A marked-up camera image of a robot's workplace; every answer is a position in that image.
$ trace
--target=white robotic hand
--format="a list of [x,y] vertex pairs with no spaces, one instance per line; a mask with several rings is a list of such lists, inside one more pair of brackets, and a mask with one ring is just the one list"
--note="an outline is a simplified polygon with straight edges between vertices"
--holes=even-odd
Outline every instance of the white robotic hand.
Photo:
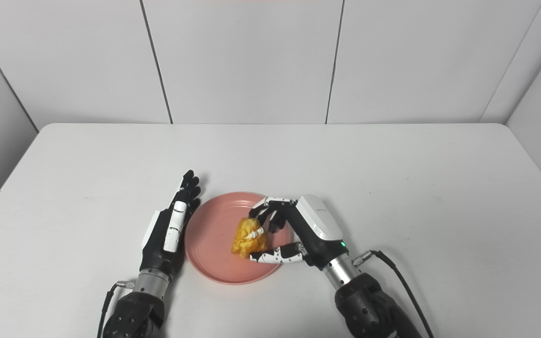
[[260,224],[270,216],[269,232],[292,226],[300,242],[254,252],[250,260],[259,263],[291,263],[305,260],[309,265],[323,269],[332,259],[347,254],[342,232],[324,203],[314,195],[304,195],[298,200],[266,197],[249,211],[250,218]]

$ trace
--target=robotic finger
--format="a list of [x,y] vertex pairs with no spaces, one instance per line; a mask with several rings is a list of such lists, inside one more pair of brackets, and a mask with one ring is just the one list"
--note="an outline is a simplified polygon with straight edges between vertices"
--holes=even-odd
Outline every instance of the robotic finger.
[[263,252],[253,252],[249,254],[249,259],[258,263],[295,263],[296,261],[302,261],[304,255],[306,255],[306,250],[303,244],[295,242]]

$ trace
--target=white table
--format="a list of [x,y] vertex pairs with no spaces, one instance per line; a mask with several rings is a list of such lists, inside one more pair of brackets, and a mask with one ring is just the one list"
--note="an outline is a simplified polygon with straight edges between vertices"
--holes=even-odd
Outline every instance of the white table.
[[[317,194],[352,252],[397,263],[436,337],[541,337],[541,172],[498,124],[47,126],[0,191],[0,337],[93,338],[105,291],[137,276],[153,210],[186,169],[204,201]],[[363,270],[422,330],[391,270]],[[244,286],[187,263],[167,331],[348,336],[331,285],[305,263]]]

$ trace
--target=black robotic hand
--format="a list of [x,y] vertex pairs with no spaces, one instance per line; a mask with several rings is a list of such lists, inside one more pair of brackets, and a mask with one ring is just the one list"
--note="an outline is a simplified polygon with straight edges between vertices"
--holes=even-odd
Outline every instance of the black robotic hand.
[[298,200],[266,197],[249,212],[249,218],[256,218],[260,224],[264,224],[269,216],[269,232],[282,229],[288,222],[300,242],[251,253],[252,261],[288,263],[303,259],[310,266],[322,270],[335,287],[335,305],[356,338],[387,338],[394,335],[421,338],[393,298],[382,291],[373,277],[354,265],[337,222],[318,197],[304,195]]
[[193,170],[183,176],[183,181],[168,209],[159,213],[152,233],[143,248],[140,271],[158,269],[171,278],[176,276],[183,261],[183,227],[201,204],[198,198],[200,179]]
[[[133,292],[120,298],[103,329],[104,338],[157,338],[166,319],[163,302],[168,285],[183,265],[183,227],[200,205],[200,179],[193,171],[183,176],[170,207],[155,214],[155,224],[143,248],[139,277]],[[100,338],[103,318],[113,295],[108,292],[97,338]]]

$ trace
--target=cable connector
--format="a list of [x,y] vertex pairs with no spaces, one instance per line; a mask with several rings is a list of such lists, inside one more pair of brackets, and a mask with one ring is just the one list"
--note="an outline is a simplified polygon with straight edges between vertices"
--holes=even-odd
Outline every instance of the cable connector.
[[361,255],[359,255],[358,257],[352,259],[352,265],[358,268],[363,263],[365,263],[365,261],[367,261],[369,258],[373,257],[374,254],[375,253],[373,252],[373,250],[367,250],[363,252]]
[[116,286],[133,290],[133,288],[135,287],[135,282],[131,282],[129,280],[119,280],[118,282],[116,282]]

